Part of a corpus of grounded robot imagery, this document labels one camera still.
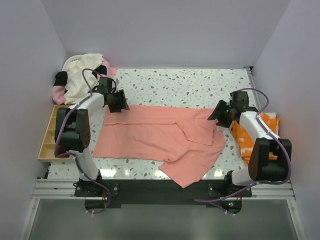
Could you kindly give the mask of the salmon pink t-shirt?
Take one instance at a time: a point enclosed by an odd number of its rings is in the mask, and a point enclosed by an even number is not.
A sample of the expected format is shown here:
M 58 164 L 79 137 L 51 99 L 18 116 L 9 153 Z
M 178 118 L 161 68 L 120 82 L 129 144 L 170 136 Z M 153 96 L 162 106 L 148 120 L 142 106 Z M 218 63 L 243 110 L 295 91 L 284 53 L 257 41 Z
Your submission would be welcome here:
M 211 108 L 131 105 L 106 111 L 93 151 L 95 158 L 162 162 L 160 170 L 182 188 L 200 181 L 226 141 Z

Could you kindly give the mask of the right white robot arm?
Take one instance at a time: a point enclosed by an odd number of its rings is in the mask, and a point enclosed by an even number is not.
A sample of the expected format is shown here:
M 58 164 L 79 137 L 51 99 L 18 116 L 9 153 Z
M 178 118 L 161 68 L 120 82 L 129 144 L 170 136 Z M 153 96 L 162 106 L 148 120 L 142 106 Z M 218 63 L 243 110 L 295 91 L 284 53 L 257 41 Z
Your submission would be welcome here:
M 162 162 L 161 170 L 183 188 L 210 170 L 225 147 L 223 132 L 238 122 L 254 140 L 246 169 L 231 172 L 223 192 L 235 196 L 241 186 L 282 184 L 291 174 L 291 143 L 281 140 L 249 105 L 246 89 L 220 100 L 215 109 L 133 105 L 126 112 L 108 111 L 104 118 L 96 157 L 149 159 Z

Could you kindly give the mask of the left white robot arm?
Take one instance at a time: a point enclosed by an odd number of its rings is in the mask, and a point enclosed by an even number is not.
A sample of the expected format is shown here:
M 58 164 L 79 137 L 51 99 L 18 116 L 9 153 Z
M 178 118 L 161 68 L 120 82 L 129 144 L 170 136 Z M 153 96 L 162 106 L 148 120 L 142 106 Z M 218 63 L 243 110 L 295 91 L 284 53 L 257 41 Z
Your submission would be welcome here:
M 89 149 L 91 142 L 89 118 L 105 106 L 110 113 L 120 113 L 122 110 L 130 109 L 125 92 L 122 89 L 117 90 L 115 80 L 100 77 L 98 85 L 91 88 L 83 99 L 68 108 L 60 107 L 56 112 L 54 155 L 74 158 L 79 179 L 88 181 L 85 189 L 92 196 L 99 196 L 104 190 L 104 184 L 97 180 L 100 170 L 95 165 Z

